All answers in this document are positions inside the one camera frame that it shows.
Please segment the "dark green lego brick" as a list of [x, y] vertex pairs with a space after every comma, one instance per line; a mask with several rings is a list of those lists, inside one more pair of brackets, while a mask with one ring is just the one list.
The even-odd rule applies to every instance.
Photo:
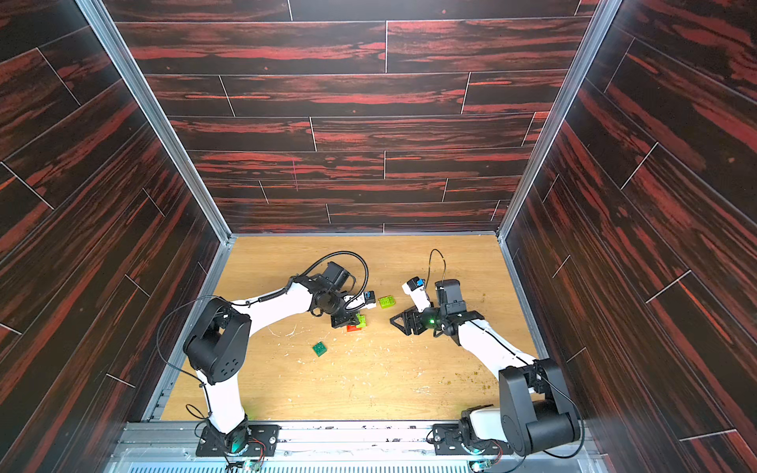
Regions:
[[319, 342], [313, 345], [313, 352], [315, 352], [318, 357], [321, 357], [327, 352], [327, 348], [322, 342]]

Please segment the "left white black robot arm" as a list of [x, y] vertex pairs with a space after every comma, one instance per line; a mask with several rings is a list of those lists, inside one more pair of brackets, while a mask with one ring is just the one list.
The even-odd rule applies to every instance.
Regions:
[[329, 261], [323, 272], [292, 276], [276, 291], [238, 301], [214, 297], [205, 305], [183, 342], [183, 352], [204, 391], [208, 437], [224, 453], [240, 455], [250, 443], [248, 415], [239, 388], [250, 337], [301, 313], [327, 315], [333, 328], [358, 324], [368, 283], [358, 290], [346, 287], [355, 280], [345, 268]]

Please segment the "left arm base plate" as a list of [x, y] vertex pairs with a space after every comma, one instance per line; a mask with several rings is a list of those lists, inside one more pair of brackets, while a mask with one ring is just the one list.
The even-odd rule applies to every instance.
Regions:
[[222, 434], [207, 424], [195, 451], [198, 457], [270, 457], [275, 454], [281, 427], [275, 424], [246, 424]]

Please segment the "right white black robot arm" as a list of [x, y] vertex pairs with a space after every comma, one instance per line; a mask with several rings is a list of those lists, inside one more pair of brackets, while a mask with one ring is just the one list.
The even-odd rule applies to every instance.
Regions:
[[585, 426], [558, 365], [526, 354], [497, 333], [481, 313], [467, 307], [459, 281], [445, 279], [434, 287], [435, 304], [425, 280], [414, 277], [405, 282], [402, 290], [414, 307], [392, 317], [390, 323], [406, 335], [431, 331], [436, 338], [451, 338], [473, 354], [499, 386], [497, 407], [479, 406], [461, 413], [455, 440], [474, 454], [498, 443], [521, 457], [582, 443]]

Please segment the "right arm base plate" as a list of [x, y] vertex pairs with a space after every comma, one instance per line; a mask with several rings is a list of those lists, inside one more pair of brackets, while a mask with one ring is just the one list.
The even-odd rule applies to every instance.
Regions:
[[467, 437], [459, 425], [453, 423], [434, 424], [426, 441], [436, 455], [498, 456], [513, 453], [505, 441]]

